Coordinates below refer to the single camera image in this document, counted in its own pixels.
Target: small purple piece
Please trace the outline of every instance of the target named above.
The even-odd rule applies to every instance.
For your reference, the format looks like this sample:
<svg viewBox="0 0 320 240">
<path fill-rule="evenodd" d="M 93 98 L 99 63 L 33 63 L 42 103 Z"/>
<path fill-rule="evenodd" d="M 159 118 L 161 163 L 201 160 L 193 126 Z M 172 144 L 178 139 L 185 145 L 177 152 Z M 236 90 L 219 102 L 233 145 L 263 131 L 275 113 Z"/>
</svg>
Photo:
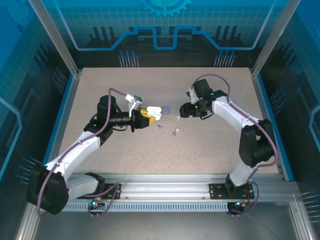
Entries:
<svg viewBox="0 0 320 240">
<path fill-rule="evenodd" d="M 161 107 L 161 114 L 167 115 L 170 113 L 170 108 L 168 106 Z"/>
</svg>

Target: glass panel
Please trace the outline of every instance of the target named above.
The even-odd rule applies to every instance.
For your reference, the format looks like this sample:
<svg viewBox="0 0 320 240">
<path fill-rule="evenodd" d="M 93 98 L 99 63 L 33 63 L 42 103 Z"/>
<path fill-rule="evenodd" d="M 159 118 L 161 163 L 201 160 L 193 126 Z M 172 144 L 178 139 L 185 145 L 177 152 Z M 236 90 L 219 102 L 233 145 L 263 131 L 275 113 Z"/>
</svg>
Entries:
<svg viewBox="0 0 320 240">
<path fill-rule="evenodd" d="M 78 67 L 252 67 L 287 0 L 45 0 Z"/>
<path fill-rule="evenodd" d="M 27 0 L 1 2 L 0 32 L 0 238 L 9 240 L 27 204 L 28 172 L 38 164 L 33 159 L 43 161 L 70 73 Z"/>
<path fill-rule="evenodd" d="M 320 2 L 301 1 L 261 77 L 295 179 L 320 191 Z"/>
</svg>

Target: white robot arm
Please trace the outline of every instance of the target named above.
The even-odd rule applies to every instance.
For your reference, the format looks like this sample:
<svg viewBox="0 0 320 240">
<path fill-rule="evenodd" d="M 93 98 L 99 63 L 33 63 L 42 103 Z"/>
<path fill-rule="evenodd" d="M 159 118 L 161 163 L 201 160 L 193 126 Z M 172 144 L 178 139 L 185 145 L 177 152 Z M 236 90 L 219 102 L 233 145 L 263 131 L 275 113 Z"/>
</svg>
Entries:
<svg viewBox="0 0 320 240">
<path fill-rule="evenodd" d="M 235 170 L 226 179 L 226 188 L 229 188 L 228 193 L 232 196 L 238 187 L 247 183 L 248 178 L 259 165 L 269 160 L 274 154 L 268 140 L 249 118 L 259 123 L 274 141 L 272 124 L 267 119 L 261 121 L 249 115 L 231 100 L 228 101 L 227 94 L 223 91 L 213 91 L 205 79 L 195 82 L 189 88 L 187 95 L 190 97 L 191 102 L 181 106 L 180 116 L 182 118 L 193 116 L 205 120 L 213 114 L 217 114 L 225 119 L 241 135 L 239 146 L 241 160 Z"/>
<path fill-rule="evenodd" d="M 109 121 L 107 119 L 108 102 L 110 104 Z M 131 131 L 143 129 L 159 120 L 159 107 L 140 108 L 142 99 L 130 94 L 126 95 L 129 101 L 129 111 L 122 112 L 116 103 L 116 98 L 105 95 L 97 105 L 97 114 L 85 126 L 80 137 L 60 156 L 45 166 L 34 167 L 29 174 L 29 184 L 26 199 L 37 205 L 40 189 L 50 172 L 52 175 L 45 183 L 41 199 L 41 208 L 55 215 L 61 212 L 68 201 L 87 194 L 100 194 L 105 191 L 103 177 L 89 172 L 77 179 L 69 180 L 75 169 L 95 150 L 101 147 L 112 135 L 114 127 L 130 126 Z"/>
</svg>

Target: black mounting plate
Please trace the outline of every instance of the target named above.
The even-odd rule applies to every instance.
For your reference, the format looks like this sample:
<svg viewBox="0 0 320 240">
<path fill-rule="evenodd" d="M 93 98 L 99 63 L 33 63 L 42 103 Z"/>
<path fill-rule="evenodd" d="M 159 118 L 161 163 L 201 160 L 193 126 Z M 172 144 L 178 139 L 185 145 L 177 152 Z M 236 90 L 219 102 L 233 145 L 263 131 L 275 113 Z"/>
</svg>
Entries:
<svg viewBox="0 0 320 240">
<path fill-rule="evenodd" d="M 246 200 L 248 199 L 248 195 L 244 192 L 244 190 L 248 190 L 249 198 L 254 199 L 255 194 L 254 190 L 252 188 L 252 185 L 245 184 L 241 186 L 241 191 L 239 191 L 239 194 L 236 194 L 234 196 L 229 196 L 227 189 L 225 187 L 224 183 L 211 183 L 209 184 L 209 193 L 210 193 L 210 199 L 211 200 Z"/>
<path fill-rule="evenodd" d="M 108 190 L 110 187 L 112 187 L 114 185 L 114 183 L 105 183 L 104 184 L 104 191 L 105 190 Z M 106 195 L 104 195 L 102 197 L 102 199 L 109 199 L 111 200 L 112 199 L 112 196 L 114 195 L 115 193 L 115 190 L 116 188 L 113 188 L 110 192 L 108 192 Z M 118 192 L 116 193 L 114 199 L 115 200 L 119 200 L 120 199 L 120 195 L 121 195 L 121 184 L 119 183 L 119 187 L 118 187 Z M 78 199 L 93 199 L 93 197 L 87 197 L 87 196 L 81 196 L 81 197 L 78 197 Z"/>
</svg>

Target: speckled tabletop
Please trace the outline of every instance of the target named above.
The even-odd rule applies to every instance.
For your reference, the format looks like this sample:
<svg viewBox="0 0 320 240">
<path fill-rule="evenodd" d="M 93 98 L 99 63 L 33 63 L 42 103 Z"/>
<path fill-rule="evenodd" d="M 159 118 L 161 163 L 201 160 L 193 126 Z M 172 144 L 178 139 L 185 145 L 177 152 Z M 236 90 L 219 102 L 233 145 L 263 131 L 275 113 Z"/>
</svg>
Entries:
<svg viewBox="0 0 320 240">
<path fill-rule="evenodd" d="M 142 97 L 142 107 L 168 106 L 170 113 L 153 125 L 134 133 L 114 132 L 92 153 L 76 173 L 119 174 L 226 174 L 237 166 L 240 135 L 224 119 L 189 117 L 176 121 L 179 108 L 189 102 L 186 92 L 194 80 L 206 73 L 226 78 L 230 99 L 246 112 L 262 118 L 248 68 L 84 68 L 76 91 L 60 152 L 70 146 L 97 111 L 97 104 L 109 88 Z M 210 87 L 227 91 L 218 78 L 207 77 Z M 113 94 L 123 111 L 128 102 Z M 173 136 L 175 128 L 179 134 Z M 277 173 L 275 166 L 260 173 Z"/>
</svg>

